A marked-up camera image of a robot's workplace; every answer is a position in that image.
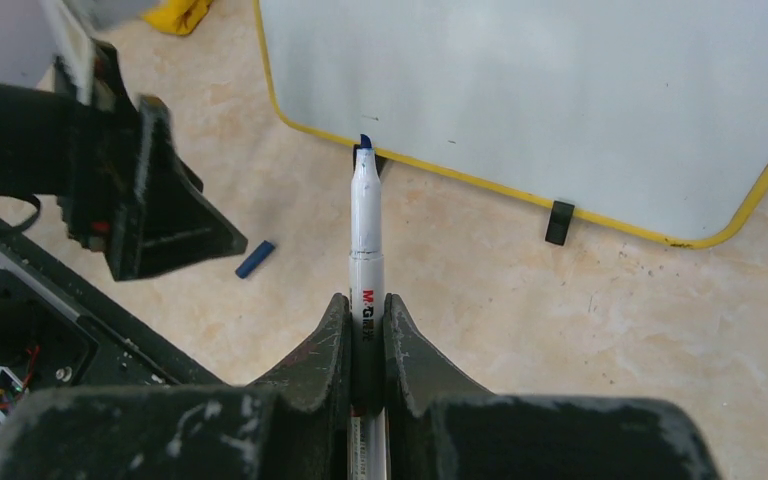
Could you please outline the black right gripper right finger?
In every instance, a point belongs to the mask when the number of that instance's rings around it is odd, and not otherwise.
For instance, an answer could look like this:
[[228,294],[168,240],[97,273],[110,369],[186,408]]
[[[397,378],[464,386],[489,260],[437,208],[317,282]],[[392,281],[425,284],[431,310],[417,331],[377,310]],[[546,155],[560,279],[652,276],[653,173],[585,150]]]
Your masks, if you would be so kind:
[[691,417],[661,399],[496,394],[419,330],[398,295],[385,314],[386,407],[396,479],[716,479]]

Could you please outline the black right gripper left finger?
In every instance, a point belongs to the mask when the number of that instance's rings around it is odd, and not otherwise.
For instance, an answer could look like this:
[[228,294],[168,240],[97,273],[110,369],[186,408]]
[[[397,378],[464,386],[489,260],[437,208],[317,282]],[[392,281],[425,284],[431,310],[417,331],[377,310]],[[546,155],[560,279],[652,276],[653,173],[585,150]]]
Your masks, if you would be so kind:
[[0,427],[0,479],[345,479],[349,303],[245,386],[72,387]]

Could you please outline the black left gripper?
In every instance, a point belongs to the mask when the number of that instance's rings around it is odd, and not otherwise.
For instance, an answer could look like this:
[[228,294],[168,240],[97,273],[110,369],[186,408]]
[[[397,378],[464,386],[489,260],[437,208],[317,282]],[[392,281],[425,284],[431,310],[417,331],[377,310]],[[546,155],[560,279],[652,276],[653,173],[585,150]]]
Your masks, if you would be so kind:
[[242,254],[248,239],[203,195],[176,152],[171,112],[130,96],[117,49],[94,40],[89,102],[54,63],[54,90],[74,102],[67,128],[67,191],[58,195],[69,239],[102,254],[116,281],[142,280]]

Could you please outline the white blue marker pen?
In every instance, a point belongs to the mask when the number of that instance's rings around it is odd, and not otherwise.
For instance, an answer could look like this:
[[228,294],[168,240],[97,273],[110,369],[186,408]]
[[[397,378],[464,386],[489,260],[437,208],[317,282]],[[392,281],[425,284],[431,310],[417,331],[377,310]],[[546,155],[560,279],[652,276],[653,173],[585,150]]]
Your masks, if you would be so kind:
[[[359,144],[373,148],[366,134]],[[383,316],[385,277],[382,251],[381,180],[374,168],[353,173],[350,192],[349,303],[352,318],[351,404],[353,479],[387,477],[384,415]]]

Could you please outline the blue marker cap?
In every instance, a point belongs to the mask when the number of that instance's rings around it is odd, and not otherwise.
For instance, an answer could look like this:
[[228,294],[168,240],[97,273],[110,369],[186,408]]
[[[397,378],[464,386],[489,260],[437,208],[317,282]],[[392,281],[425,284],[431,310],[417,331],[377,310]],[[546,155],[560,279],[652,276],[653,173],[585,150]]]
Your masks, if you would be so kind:
[[276,245],[268,240],[262,241],[235,269],[235,275],[240,279],[251,276],[276,250]]

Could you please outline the yellow framed whiteboard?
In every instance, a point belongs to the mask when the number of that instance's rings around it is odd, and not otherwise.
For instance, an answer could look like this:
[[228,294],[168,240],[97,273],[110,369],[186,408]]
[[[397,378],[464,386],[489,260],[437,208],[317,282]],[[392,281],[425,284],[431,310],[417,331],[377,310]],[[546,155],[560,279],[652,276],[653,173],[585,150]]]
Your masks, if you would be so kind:
[[289,126],[678,248],[768,189],[768,1],[258,1]]

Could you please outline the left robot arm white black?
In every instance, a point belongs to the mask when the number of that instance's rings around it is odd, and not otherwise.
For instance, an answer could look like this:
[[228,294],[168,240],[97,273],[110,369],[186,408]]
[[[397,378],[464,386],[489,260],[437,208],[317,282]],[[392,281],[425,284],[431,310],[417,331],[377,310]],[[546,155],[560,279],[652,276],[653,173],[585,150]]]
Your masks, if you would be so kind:
[[0,197],[54,197],[68,237],[102,253],[117,281],[246,250],[178,156],[167,106],[129,98],[113,45],[91,44],[88,103],[62,56],[53,73],[52,91],[0,83]]

